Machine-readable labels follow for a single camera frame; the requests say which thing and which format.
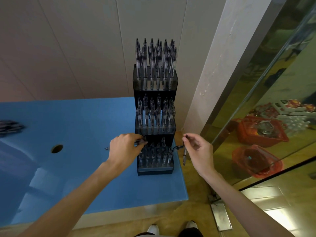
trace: round cable hole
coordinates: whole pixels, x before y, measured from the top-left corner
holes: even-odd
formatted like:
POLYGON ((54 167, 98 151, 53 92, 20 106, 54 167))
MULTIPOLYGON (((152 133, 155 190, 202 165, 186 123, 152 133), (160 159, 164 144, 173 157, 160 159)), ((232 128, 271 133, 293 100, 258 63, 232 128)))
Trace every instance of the round cable hole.
POLYGON ((53 153, 53 154, 56 154, 56 153, 58 153, 59 151, 61 151, 62 149, 63 149, 63 145, 55 145, 53 148, 52 148, 52 150, 51 150, 51 152, 53 153))

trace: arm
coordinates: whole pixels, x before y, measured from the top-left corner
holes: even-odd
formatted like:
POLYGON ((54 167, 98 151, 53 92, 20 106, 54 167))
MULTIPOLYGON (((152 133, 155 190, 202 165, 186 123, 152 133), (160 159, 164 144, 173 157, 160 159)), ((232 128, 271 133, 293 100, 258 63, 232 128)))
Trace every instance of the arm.
POLYGON ((131 133, 111 140, 108 160, 19 237, 67 236, 97 195, 134 161, 145 144, 134 147, 134 141, 141 138, 131 133))
POLYGON ((257 207, 241 192, 234 189, 215 171, 213 146, 210 143, 197 134, 188 133, 185 135, 188 135, 190 140, 186 137, 182 139, 194 168, 224 200, 250 236, 293 237, 287 229, 257 207))

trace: hand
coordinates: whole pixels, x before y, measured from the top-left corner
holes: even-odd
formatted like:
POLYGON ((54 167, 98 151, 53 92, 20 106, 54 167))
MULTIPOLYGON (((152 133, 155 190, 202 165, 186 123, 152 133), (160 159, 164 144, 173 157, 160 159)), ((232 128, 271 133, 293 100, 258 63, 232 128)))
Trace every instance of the hand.
POLYGON ((182 140, 200 176, 205 179, 207 175, 216 172, 213 163, 213 146, 209 142, 200 135, 192 133, 184 134, 182 140))
POLYGON ((109 158, 106 161, 114 172, 114 177, 119 176, 131 165, 146 143, 134 146, 136 140, 142 139, 139 134, 121 134, 110 142, 109 158))

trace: shoe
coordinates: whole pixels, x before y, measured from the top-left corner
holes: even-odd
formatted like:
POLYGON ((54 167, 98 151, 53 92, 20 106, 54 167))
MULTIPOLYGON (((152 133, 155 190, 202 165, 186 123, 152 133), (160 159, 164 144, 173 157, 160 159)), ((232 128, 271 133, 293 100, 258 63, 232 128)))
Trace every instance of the shoe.
POLYGON ((149 227, 147 232, 152 233, 154 235, 159 235, 159 228, 156 224, 153 224, 149 227))
POLYGON ((187 224, 186 224, 186 229, 188 228, 197 228, 198 225, 193 221, 193 220, 190 220, 187 224))

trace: forearm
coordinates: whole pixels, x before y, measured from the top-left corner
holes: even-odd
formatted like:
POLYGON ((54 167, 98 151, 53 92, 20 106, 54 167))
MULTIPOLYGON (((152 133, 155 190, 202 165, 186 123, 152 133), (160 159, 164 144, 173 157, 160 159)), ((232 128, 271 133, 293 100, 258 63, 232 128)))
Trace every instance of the forearm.
POLYGON ((42 215, 19 237, 67 236, 93 200, 115 176, 111 165, 102 163, 77 189, 42 215))
POLYGON ((219 174, 214 172, 205 176, 204 179, 228 205, 231 212, 251 237, 293 237, 287 229, 257 207, 241 192, 234 189, 219 174))

